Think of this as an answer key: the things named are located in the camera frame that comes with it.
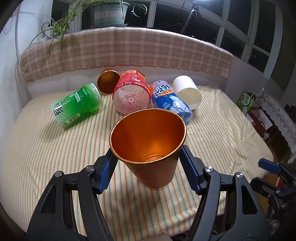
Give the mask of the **orange paper cup gold rim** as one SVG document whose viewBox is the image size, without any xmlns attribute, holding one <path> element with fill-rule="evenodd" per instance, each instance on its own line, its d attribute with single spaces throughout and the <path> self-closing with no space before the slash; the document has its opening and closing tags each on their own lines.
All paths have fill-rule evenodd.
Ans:
<svg viewBox="0 0 296 241">
<path fill-rule="evenodd" d="M 120 119 L 110 133 L 109 144 L 140 182 L 158 189 L 172 181 L 186 135 L 186 124 L 179 115 L 148 108 Z"/>
</svg>

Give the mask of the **white paper cup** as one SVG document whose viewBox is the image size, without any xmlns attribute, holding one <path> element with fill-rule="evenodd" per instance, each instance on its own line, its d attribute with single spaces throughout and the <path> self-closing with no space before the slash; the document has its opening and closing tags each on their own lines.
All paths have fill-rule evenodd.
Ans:
<svg viewBox="0 0 296 241">
<path fill-rule="evenodd" d="M 202 101 L 200 90 L 191 77 L 181 75 L 174 79 L 172 83 L 174 93 L 183 100 L 191 110 L 195 110 Z"/>
</svg>

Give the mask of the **green plastic bottle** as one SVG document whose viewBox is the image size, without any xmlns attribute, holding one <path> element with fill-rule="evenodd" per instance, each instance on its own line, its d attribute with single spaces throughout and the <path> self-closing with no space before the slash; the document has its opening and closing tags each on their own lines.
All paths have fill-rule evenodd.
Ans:
<svg viewBox="0 0 296 241">
<path fill-rule="evenodd" d="M 96 85 L 90 83 L 51 104 L 51 110 L 57 123 L 62 128 L 67 128 L 86 115 L 99 110 L 102 104 Z"/>
</svg>

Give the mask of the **white lace cloth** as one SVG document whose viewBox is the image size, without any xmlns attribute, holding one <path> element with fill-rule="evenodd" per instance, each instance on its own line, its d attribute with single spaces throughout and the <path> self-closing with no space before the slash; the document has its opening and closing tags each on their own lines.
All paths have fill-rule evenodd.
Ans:
<svg viewBox="0 0 296 241">
<path fill-rule="evenodd" d="M 259 98 L 259 103 L 287 141 L 291 153 L 295 155 L 295 123 L 274 96 L 264 93 Z"/>
</svg>

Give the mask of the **green snack package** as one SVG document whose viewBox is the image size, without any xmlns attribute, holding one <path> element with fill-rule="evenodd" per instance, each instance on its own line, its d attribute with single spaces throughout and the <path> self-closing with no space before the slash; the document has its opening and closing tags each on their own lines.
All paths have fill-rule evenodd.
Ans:
<svg viewBox="0 0 296 241">
<path fill-rule="evenodd" d="M 245 91 L 243 92 L 243 94 L 237 102 L 237 106 L 244 115 L 246 115 L 247 112 L 251 109 L 255 99 L 256 94 Z"/>
</svg>

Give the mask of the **red label clear bottle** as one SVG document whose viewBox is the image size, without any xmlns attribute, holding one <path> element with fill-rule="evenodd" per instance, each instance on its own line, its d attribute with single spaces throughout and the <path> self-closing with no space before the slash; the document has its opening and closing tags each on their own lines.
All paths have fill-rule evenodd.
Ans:
<svg viewBox="0 0 296 241">
<path fill-rule="evenodd" d="M 112 100 L 116 110 L 125 115 L 148 108 L 151 95 L 145 76 L 138 70 L 122 73 L 114 88 Z"/>
</svg>

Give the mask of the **blue Arctic Ocean bottle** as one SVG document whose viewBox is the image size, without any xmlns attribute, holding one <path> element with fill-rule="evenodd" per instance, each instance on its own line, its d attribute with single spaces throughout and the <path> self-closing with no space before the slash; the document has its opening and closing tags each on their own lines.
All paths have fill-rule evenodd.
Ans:
<svg viewBox="0 0 296 241">
<path fill-rule="evenodd" d="M 166 81 L 155 81 L 149 86 L 149 92 L 154 108 L 174 112 L 183 119 L 186 125 L 190 123 L 192 112 L 189 106 L 174 93 L 172 87 Z"/>
</svg>

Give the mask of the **plaid beige backrest blanket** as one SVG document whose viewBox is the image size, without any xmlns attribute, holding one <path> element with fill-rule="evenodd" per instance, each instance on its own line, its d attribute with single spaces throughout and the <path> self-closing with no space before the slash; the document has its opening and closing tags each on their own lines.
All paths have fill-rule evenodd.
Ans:
<svg viewBox="0 0 296 241">
<path fill-rule="evenodd" d="M 75 70 L 155 67 L 229 77 L 233 55 L 181 34 L 147 28 L 85 30 L 27 49 L 20 59 L 26 83 Z"/>
</svg>

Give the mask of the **potted spider plant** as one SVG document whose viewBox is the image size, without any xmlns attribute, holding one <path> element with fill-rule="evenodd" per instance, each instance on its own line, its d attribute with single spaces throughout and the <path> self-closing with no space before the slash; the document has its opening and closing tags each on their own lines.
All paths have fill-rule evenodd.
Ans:
<svg viewBox="0 0 296 241">
<path fill-rule="evenodd" d="M 60 49 L 63 51 L 66 35 L 70 33 L 71 24 L 79 15 L 89 18 L 91 29 L 125 27 L 125 17 L 129 5 L 126 1 L 78 1 L 66 16 L 57 21 L 52 20 L 46 28 L 41 27 L 32 40 L 36 40 L 37 37 L 49 31 L 51 33 L 49 54 L 51 54 L 52 45 L 56 41 L 59 42 Z"/>
</svg>

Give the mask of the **black light tripod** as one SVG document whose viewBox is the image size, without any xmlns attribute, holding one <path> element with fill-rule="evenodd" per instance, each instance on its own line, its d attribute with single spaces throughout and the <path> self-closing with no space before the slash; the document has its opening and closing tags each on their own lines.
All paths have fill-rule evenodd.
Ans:
<svg viewBox="0 0 296 241">
<path fill-rule="evenodd" d="M 203 27 L 202 27 L 202 17 L 199 11 L 199 1 L 190 1 L 192 3 L 192 8 L 189 13 L 189 16 L 184 24 L 184 27 L 181 30 L 181 35 L 187 35 L 188 29 L 191 24 L 197 19 L 197 27 L 195 32 L 197 32 L 197 39 L 204 40 L 203 36 Z"/>
</svg>

